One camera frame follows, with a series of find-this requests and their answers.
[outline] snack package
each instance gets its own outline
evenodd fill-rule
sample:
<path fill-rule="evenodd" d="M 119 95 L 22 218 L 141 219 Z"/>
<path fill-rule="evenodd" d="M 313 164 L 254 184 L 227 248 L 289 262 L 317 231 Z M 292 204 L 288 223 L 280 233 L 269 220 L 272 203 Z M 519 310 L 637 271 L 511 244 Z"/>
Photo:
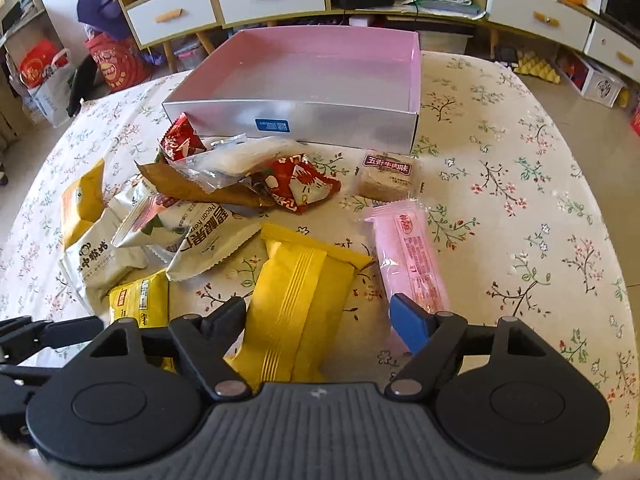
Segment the snack package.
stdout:
<path fill-rule="evenodd" d="M 354 194 L 395 202 L 410 198 L 417 159 L 395 153 L 367 150 L 354 181 Z"/>
<path fill-rule="evenodd" d="M 184 202 L 163 194 L 147 196 L 138 202 L 113 237 L 116 247 L 159 245 L 175 253 L 191 225 L 210 206 Z"/>
<path fill-rule="evenodd" d="M 165 269 L 112 288 L 109 292 L 109 322 L 132 317 L 140 328 L 160 328 L 169 323 L 169 282 Z"/>
<path fill-rule="evenodd" d="M 124 220 L 138 202 L 156 193 L 156 187 L 139 175 L 129 186 L 109 200 L 108 207 L 120 220 Z"/>
<path fill-rule="evenodd" d="M 301 148 L 295 140 L 286 137 L 233 139 L 236 141 L 214 143 L 213 150 L 171 162 L 171 166 L 205 191 L 213 191 L 262 170 L 274 160 L 295 155 Z"/>
<path fill-rule="evenodd" d="M 295 213 L 340 191 L 340 181 L 320 173 L 304 154 L 277 160 L 262 176 L 276 203 Z"/>
<path fill-rule="evenodd" d="M 63 249 L 75 244 L 104 211 L 103 173 L 104 160 L 101 158 L 94 167 L 62 193 L 60 223 Z"/>
<path fill-rule="evenodd" d="M 166 276 L 171 282 L 181 282 L 217 265 L 261 227 L 258 218 L 232 215 L 218 204 L 205 206 L 199 218 L 171 260 Z"/>
<path fill-rule="evenodd" d="M 227 362 L 252 387 L 322 381 L 319 367 L 337 334 L 355 275 L 371 258 L 265 224 L 269 259 L 247 311 L 244 339 Z"/>
<path fill-rule="evenodd" d="M 71 290 L 88 312 L 98 316 L 107 291 L 131 269 L 144 269 L 147 264 L 141 248 L 119 249 L 111 243 L 119 225 L 115 213 L 106 208 L 100 219 L 65 251 L 60 260 Z"/>
<path fill-rule="evenodd" d="M 373 223 L 386 297 L 402 292 L 430 314 L 449 310 L 449 297 L 431 245 L 426 216 L 415 200 L 367 211 Z"/>
<path fill-rule="evenodd" d="M 263 196 L 245 184 L 233 184 L 215 191 L 204 191 L 165 162 L 138 166 L 140 173 L 151 182 L 158 193 L 190 202 L 236 204 L 248 207 L 272 207 L 271 196 Z"/>
<path fill-rule="evenodd" d="M 169 160 L 180 160 L 207 151 L 184 113 L 180 114 L 164 134 L 160 147 Z"/>

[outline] red snack wrapper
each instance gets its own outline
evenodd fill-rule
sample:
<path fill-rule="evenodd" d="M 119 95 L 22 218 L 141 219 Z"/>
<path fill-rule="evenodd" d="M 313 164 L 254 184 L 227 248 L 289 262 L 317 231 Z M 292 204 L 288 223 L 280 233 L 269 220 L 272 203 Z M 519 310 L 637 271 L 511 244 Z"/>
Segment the red snack wrapper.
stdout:
<path fill-rule="evenodd" d="M 320 173 L 304 154 L 276 160 L 262 176 L 275 201 L 295 213 L 340 191 L 340 181 Z"/>
<path fill-rule="evenodd" d="M 207 151 L 184 113 L 180 114 L 180 117 L 175 120 L 167 133 L 164 134 L 160 141 L 160 146 L 166 153 L 167 158 L 174 162 L 187 156 Z"/>

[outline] pink snack package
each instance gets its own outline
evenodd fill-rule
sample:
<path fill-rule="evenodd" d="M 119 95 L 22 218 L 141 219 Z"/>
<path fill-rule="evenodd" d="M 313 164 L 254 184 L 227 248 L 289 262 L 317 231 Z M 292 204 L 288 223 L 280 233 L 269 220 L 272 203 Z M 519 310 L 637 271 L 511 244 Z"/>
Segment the pink snack package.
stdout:
<path fill-rule="evenodd" d="M 373 223 L 378 263 L 388 300 L 406 294 L 430 314 L 449 310 L 449 297 L 431 244 L 424 210 L 416 200 L 401 200 L 367 211 Z M 399 337 L 393 332 L 392 343 Z M 392 344 L 402 351 L 404 345 Z"/>

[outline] tiled floor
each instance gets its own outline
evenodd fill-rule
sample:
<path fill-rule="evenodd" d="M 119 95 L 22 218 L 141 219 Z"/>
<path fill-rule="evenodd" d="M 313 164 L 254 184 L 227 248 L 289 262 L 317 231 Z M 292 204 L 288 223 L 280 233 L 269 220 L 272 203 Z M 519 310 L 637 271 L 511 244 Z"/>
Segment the tiled floor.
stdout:
<path fill-rule="evenodd" d="M 640 320 L 640 137 L 621 110 L 586 101 L 566 83 L 556 86 L 532 77 L 525 82 L 556 122 L 591 186 Z M 0 247 L 40 165 L 66 126 L 37 129 L 4 154 L 10 183 L 0 187 Z"/>

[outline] blue sticker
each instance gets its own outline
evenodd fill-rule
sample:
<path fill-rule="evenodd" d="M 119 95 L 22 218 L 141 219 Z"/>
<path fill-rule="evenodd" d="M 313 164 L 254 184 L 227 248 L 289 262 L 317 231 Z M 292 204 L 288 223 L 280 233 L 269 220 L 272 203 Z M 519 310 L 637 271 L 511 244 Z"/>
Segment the blue sticker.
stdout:
<path fill-rule="evenodd" d="M 290 134 L 289 121 L 276 119 L 256 119 L 255 126 L 261 132 L 277 132 L 281 134 Z"/>

